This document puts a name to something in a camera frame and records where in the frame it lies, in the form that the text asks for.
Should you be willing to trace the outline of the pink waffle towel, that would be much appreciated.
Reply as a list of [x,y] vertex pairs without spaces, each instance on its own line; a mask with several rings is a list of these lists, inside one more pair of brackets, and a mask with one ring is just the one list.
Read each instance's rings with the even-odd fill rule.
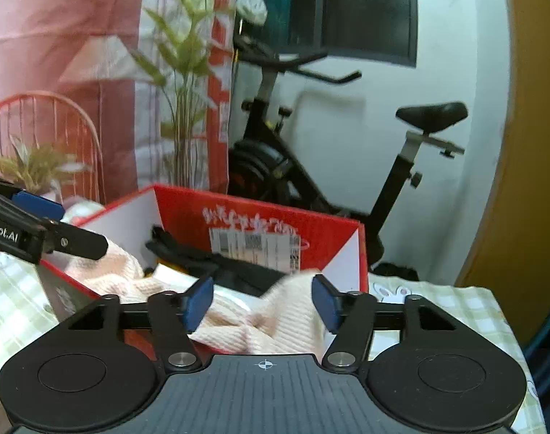
[[213,302],[192,340],[220,354],[288,355],[325,352],[325,326],[311,300],[315,269],[287,275],[251,311],[229,299]]

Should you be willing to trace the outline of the light pink towel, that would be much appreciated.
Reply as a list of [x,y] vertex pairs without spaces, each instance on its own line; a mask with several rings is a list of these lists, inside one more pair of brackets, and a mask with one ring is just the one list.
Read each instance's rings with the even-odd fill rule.
[[151,295],[172,290],[155,277],[144,276],[140,262],[132,254],[108,240],[106,254],[99,260],[74,257],[65,273],[96,294],[117,295],[122,304],[143,303]]

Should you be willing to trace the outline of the black eye mask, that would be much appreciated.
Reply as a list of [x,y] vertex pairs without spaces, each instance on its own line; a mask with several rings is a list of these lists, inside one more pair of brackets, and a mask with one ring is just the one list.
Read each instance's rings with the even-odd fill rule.
[[162,264],[184,271],[195,278],[211,276],[216,285],[261,297],[285,274],[247,261],[235,260],[183,245],[162,226],[151,228],[151,239],[145,243]]

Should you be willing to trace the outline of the white soft pouch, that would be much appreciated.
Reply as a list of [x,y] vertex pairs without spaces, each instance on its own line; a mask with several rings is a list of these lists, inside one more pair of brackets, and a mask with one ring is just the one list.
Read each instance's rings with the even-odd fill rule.
[[[162,283],[165,289],[174,290],[179,293],[185,292],[198,281],[197,278],[186,275],[181,271],[175,271],[173,268],[169,268],[164,264],[158,264],[152,277]],[[220,285],[214,285],[214,295],[229,299],[246,311],[253,310],[259,303],[259,298],[257,297],[231,290]]]

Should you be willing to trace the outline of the red strawberry cardboard box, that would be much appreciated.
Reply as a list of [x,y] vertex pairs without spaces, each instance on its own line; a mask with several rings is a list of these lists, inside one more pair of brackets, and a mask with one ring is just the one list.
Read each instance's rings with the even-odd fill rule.
[[[202,251],[259,264],[285,276],[315,269],[343,292],[368,288],[363,229],[346,218],[160,184],[130,194],[90,217],[74,206],[70,216],[75,224],[103,235],[136,257],[144,276],[152,277],[162,264],[145,247],[151,228],[160,225],[178,243]],[[66,275],[72,258],[54,253],[37,268],[59,319],[100,297]]]

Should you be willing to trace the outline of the printed red backdrop cloth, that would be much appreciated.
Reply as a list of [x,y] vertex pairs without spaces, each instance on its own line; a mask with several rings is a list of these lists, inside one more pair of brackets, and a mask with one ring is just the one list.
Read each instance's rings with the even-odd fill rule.
[[225,192],[235,0],[0,0],[0,177],[59,202]]

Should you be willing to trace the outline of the black exercise bike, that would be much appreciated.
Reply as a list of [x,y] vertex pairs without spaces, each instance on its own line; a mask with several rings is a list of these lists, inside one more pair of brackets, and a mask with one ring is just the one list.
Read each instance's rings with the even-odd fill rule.
[[325,53],[282,55],[248,34],[234,38],[240,63],[260,71],[243,100],[241,136],[229,150],[230,194],[353,218],[362,223],[370,268],[386,261],[426,275],[446,234],[457,189],[438,158],[464,148],[449,130],[468,119],[461,101],[412,104],[373,131],[354,91],[360,71],[315,69]]

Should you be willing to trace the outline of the wooden door panel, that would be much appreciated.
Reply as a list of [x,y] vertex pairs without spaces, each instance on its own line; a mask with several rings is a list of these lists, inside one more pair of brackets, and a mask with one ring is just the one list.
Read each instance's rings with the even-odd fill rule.
[[511,0],[512,81],[492,197],[459,285],[490,289],[520,344],[550,312],[550,0]]

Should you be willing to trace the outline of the white plastic bag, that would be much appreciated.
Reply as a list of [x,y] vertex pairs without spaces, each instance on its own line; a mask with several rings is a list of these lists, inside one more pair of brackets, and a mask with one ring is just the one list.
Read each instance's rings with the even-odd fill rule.
[[237,0],[236,12],[242,20],[254,26],[264,26],[268,17],[264,0]]

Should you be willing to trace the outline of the dark window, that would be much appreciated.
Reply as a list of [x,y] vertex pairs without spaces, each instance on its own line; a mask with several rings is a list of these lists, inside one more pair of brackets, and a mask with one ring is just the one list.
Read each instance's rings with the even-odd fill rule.
[[324,50],[413,67],[417,0],[264,0],[263,26],[245,30],[282,54]]

